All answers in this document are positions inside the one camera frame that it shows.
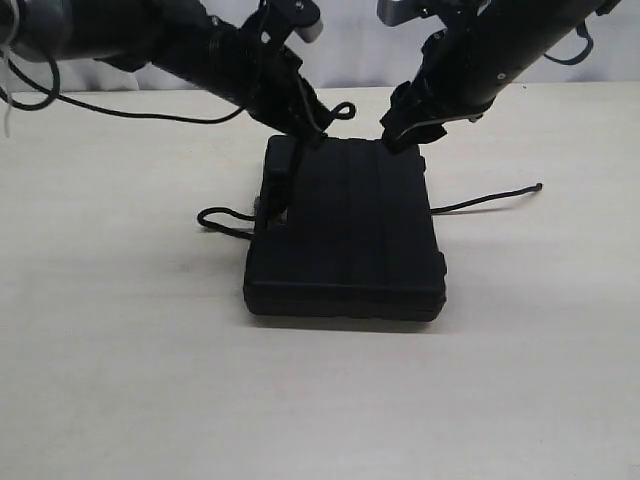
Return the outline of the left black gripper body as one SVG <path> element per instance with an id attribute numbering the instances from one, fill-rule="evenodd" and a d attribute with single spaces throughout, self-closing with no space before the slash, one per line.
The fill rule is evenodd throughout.
<path id="1" fill-rule="evenodd" d="M 257 122 L 296 138 L 316 138 L 335 120 L 309 82 L 300 74 L 301 59 L 289 47 L 270 50 L 261 41 L 265 28 L 248 19 L 239 28 L 248 42 L 247 58 L 234 104 Z"/>

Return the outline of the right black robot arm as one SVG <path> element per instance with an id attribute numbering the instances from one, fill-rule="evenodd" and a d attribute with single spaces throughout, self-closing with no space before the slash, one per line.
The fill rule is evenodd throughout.
<path id="1" fill-rule="evenodd" d="M 399 153 L 445 136 L 445 124 L 481 119 L 497 95 L 570 33 L 584 39 L 576 65 L 594 41 L 587 18 L 609 14 L 614 1 L 380 1 L 379 20 L 397 27 L 411 20 L 438 18 L 443 29 L 422 47 L 415 77 L 396 87 L 382 117 L 382 142 Z"/>

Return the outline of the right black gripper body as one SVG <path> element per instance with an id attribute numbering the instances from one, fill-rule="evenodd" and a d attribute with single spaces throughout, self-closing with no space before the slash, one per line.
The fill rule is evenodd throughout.
<path id="1" fill-rule="evenodd" d="M 438 66 L 452 57 L 451 50 L 456 36 L 443 29 L 424 42 L 422 63 L 415 77 L 398 85 L 390 97 L 390 107 L 382 119 L 426 120 L 445 124 L 452 121 L 475 122 L 493 105 L 489 99 L 474 105 L 453 91 L 453 81 L 438 72 Z"/>

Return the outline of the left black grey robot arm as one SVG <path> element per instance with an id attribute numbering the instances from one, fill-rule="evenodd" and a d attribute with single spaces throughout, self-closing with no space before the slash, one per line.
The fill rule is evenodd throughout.
<path id="1" fill-rule="evenodd" d="M 236 26 L 200 1 L 4 1 L 1 48 L 51 68 L 92 59 L 125 72 L 152 65 L 303 141 L 322 137 L 336 113 L 300 74 L 291 34 L 317 39 L 321 14 L 312 1 L 261 1 Z"/>

